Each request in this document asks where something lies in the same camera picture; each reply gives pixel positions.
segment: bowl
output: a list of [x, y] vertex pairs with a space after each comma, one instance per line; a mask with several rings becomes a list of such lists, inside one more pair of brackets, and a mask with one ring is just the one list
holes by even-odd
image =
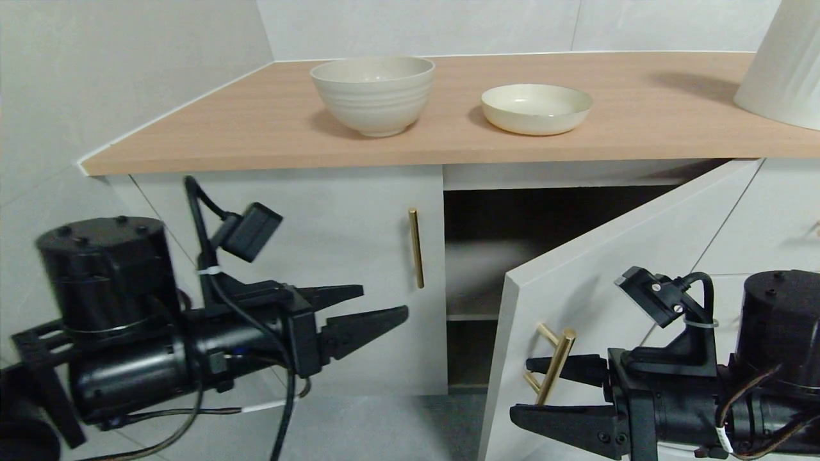
[[420, 57], [358, 57], [310, 71], [327, 110], [365, 136], [401, 133], [421, 115], [433, 85], [432, 61]]
[[481, 95], [487, 121], [520, 135], [559, 135], [579, 126], [592, 108], [592, 97], [551, 84], [510, 84]]

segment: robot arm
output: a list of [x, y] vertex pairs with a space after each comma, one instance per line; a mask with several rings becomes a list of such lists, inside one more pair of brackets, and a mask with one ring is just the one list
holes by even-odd
[[[686, 294], [694, 280], [705, 284], [703, 307]], [[820, 274], [749, 277], [727, 366], [715, 353], [708, 276], [673, 281], [633, 267], [616, 284], [661, 327], [684, 316], [684, 332], [664, 348], [570, 356], [560, 377], [603, 388], [611, 405], [518, 404], [513, 423], [609, 459], [657, 461], [659, 442], [692, 445], [695, 458], [820, 456]], [[544, 373], [550, 363], [531, 358], [526, 367]]]
[[[203, 246], [204, 308], [180, 305], [158, 220], [96, 218], [37, 239], [61, 318], [12, 336], [20, 362], [2, 370], [0, 459], [59, 459], [52, 425], [75, 448], [85, 443], [80, 421], [121, 427], [141, 420], [128, 418], [135, 411], [192, 392], [201, 402], [203, 391], [228, 391], [237, 377], [272, 363], [289, 371], [287, 414], [295, 376], [308, 379], [407, 320], [408, 308], [400, 306], [328, 318], [318, 328], [316, 312], [362, 296], [363, 288], [244, 284], [225, 274], [216, 249], [252, 262], [282, 217], [260, 203], [242, 216], [224, 212], [194, 178], [185, 185]], [[222, 219], [210, 239], [199, 200]], [[55, 372], [62, 364], [69, 368], [71, 398]], [[189, 413], [193, 422], [198, 409]], [[284, 439], [284, 415], [282, 425], [277, 439]], [[277, 456], [275, 449], [271, 457]]]

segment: lamp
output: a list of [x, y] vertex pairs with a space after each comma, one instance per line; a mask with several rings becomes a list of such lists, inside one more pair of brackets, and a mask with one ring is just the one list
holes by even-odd
[[820, 2], [781, 2], [735, 104], [768, 119], [820, 130]]

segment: brass bar handle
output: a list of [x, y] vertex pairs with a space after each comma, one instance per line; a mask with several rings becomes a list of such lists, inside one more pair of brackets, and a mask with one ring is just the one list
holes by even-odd
[[418, 210], [410, 208], [410, 236], [412, 238], [412, 258], [416, 263], [416, 285], [424, 288], [424, 266], [421, 262], [421, 238], [418, 233]]
[[569, 352], [572, 350], [572, 345], [575, 344], [575, 338], [575, 330], [567, 328], [563, 331], [563, 337], [561, 337], [558, 345], [555, 347], [555, 355], [552, 361], [549, 362], [549, 368], [547, 368], [547, 373], [541, 382], [538, 398], [535, 399], [536, 405], [546, 403], [549, 394], [553, 391], [555, 381], [561, 376], [561, 371], [563, 370], [564, 364], [567, 363], [567, 357], [569, 357]]
[[544, 374], [544, 380], [541, 384], [538, 383], [532, 372], [524, 372], [524, 380], [538, 395], [535, 399], [535, 404], [543, 405], [549, 398], [549, 394], [553, 391], [555, 382], [561, 377], [561, 371], [567, 363], [567, 358], [569, 357], [570, 351], [572, 351], [572, 346], [575, 344], [577, 333], [572, 328], [565, 328], [559, 337], [543, 323], [539, 323], [535, 329], [539, 335], [555, 346], [555, 355], [549, 362], [549, 368], [547, 368], [547, 372]]

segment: gray floor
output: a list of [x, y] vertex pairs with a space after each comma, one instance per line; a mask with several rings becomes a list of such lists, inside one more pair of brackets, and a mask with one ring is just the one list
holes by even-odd
[[282, 459], [476, 459], [484, 404], [485, 395], [305, 399]]

